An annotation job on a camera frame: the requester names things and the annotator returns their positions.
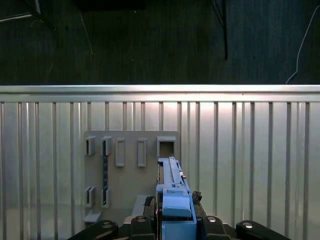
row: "gray carpet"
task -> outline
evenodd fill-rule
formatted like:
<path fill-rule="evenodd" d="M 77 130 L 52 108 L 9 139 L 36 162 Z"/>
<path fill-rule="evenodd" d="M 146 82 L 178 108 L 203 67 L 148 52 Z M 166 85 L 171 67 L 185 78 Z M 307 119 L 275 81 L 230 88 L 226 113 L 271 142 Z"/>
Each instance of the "gray carpet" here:
<path fill-rule="evenodd" d="M 91 47 L 71 0 L 40 1 L 57 31 L 34 18 L 0 23 L 0 85 L 285 83 L 320 1 L 226 1 L 228 61 L 209 0 L 148 0 L 146 10 L 84 13 Z M 0 17 L 23 11 L 19 0 L 0 3 Z M 320 10 L 290 83 L 319 84 L 319 59 Z"/>

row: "screw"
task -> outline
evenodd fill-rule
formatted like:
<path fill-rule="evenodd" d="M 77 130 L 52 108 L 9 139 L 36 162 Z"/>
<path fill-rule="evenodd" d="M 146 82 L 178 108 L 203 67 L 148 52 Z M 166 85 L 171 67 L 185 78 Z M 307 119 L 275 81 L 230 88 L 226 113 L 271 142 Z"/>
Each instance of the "screw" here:
<path fill-rule="evenodd" d="M 145 220 L 146 220 L 146 219 L 145 219 L 143 216 L 139 216 L 139 217 L 137 218 L 137 221 L 140 222 L 140 223 L 144 222 Z"/>
<path fill-rule="evenodd" d="M 252 226 L 252 224 L 251 223 L 249 223 L 249 222 L 244 222 L 243 223 L 243 226 L 245 226 L 247 229 L 252 229 L 254 226 Z"/>
<path fill-rule="evenodd" d="M 214 223 L 216 221 L 216 219 L 213 216 L 209 216 L 207 219 L 211 223 Z"/>
<path fill-rule="evenodd" d="M 108 229 L 108 228 L 111 228 L 111 224 L 109 224 L 108 222 L 105 222 L 105 223 L 102 225 L 102 227 L 103 227 L 104 229 Z"/>

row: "gray pegboard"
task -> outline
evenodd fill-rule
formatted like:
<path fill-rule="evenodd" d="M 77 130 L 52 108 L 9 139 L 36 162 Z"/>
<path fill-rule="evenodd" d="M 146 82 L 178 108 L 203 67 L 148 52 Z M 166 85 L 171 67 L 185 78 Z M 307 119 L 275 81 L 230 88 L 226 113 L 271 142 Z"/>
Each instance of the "gray pegboard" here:
<path fill-rule="evenodd" d="M 121 225 L 130 216 L 137 195 L 154 196 L 156 192 L 158 157 L 172 152 L 180 160 L 180 136 L 176 131 L 103 131 L 90 130 L 84 134 L 85 189 L 95 187 L 92 207 L 86 214 L 102 212 L 101 219 Z M 108 205 L 102 205 L 103 141 L 108 162 Z"/>

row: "corrugated metal wall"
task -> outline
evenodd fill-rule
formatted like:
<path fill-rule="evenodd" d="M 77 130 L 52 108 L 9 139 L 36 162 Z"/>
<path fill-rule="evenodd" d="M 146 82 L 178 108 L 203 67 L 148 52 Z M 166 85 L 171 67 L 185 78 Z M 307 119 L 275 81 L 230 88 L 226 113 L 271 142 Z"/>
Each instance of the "corrugated metal wall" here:
<path fill-rule="evenodd" d="M 320 234 L 320 95 L 306 86 L 4 87 L 0 239 L 83 227 L 86 130 L 178 131 L 207 214 Z"/>

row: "white cable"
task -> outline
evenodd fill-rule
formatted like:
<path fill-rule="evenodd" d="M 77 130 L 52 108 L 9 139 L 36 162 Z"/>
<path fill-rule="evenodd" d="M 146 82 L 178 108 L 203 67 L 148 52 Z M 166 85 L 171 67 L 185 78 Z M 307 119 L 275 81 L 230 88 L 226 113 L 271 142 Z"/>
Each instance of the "white cable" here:
<path fill-rule="evenodd" d="M 303 37 L 303 39 L 302 39 L 302 42 L 301 42 L 301 45 L 300 45 L 300 48 L 299 48 L 299 51 L 298 51 L 298 55 L 296 56 L 296 69 L 295 69 L 295 72 L 291 75 L 291 77 L 288 78 L 288 80 L 285 82 L 285 84 L 288 84 L 289 81 L 290 81 L 290 80 L 297 74 L 297 72 L 298 72 L 300 52 L 301 52 L 302 46 L 304 45 L 306 36 L 307 36 L 307 34 L 308 34 L 308 32 L 309 32 L 310 25 L 311 25 L 311 23 L 312 23 L 312 20 L 314 19 L 314 16 L 315 16 L 318 8 L 320 8 L 320 5 L 315 8 L 315 10 L 314 10 L 314 12 L 313 12 L 313 14 L 312 14 L 312 17 L 311 17 L 311 19 L 310 19 L 308 28 L 306 29 L 305 34 L 304 34 L 304 37 Z"/>

